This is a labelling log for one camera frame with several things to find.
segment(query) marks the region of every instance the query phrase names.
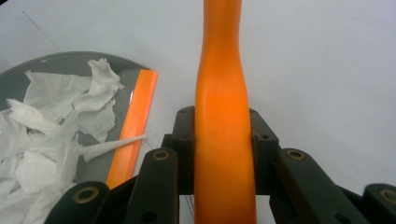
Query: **orange rim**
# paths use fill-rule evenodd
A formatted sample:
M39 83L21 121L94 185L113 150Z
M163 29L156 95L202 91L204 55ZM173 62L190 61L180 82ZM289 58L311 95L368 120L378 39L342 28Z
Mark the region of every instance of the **orange rim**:
M158 75L156 72L141 70L134 87L134 94L125 117L120 139L142 135L149 116L149 107L154 94ZM107 176L107 185L114 189L132 177L141 140L116 149Z

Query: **screw hole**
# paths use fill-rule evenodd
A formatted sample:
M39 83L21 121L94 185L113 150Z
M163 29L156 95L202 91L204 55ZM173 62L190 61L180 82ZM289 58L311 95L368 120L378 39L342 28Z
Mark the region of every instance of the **screw hole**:
M334 214L334 218L335 220L337 220L339 223L342 224L350 224L350 219L348 217L346 217L345 215L341 214L341 213L335 213Z
M286 152L289 158L295 161L303 161L305 159L305 155L296 150L289 150Z
M80 189L73 195L73 201L75 203L88 203L92 201L99 194L99 190L96 187L89 186L87 188Z
M396 203L396 191L391 189L381 189L379 193L388 202Z
M168 159L169 152L167 152L165 150L160 150L160 151L154 152L154 154L152 156L153 156L154 160L156 160L156 161L163 161L163 160Z
M153 212L147 212L143 214L142 221L144 223L153 223L157 219L157 215Z

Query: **white table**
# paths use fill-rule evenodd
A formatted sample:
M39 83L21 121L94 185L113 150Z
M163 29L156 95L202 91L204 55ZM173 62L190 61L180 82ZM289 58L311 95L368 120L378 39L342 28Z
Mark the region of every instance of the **white table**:
M361 194L396 185L396 2L245 0L240 49L250 107L280 139ZM156 70L143 155L194 105L203 1L9 0L0 6L0 72L56 52L119 55ZM181 198L180 223L192 223ZM258 198L258 222L272 223Z

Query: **white tissue paper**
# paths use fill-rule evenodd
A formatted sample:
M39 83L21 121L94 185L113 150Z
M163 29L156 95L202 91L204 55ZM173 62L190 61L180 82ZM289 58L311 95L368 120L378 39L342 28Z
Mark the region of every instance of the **white tissue paper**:
M26 72L30 85L23 102L39 109L47 119L59 122L73 110L73 101L90 89L92 77Z
M80 155L89 161L144 137L105 142L123 86L105 59L88 64L92 77L26 72L23 103L0 111L0 223L43 223L75 185ZM101 144L81 146L78 131Z

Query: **orange object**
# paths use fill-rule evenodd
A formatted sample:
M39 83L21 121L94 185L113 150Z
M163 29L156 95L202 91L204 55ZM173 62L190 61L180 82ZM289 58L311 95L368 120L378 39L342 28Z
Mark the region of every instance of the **orange object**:
M195 223L256 223L248 94L239 56L241 0L205 0L195 103Z
M125 117L120 139L142 135L149 115L157 73L141 70L134 87L134 94ZM107 185L114 189L132 177L141 140L116 149L107 176Z

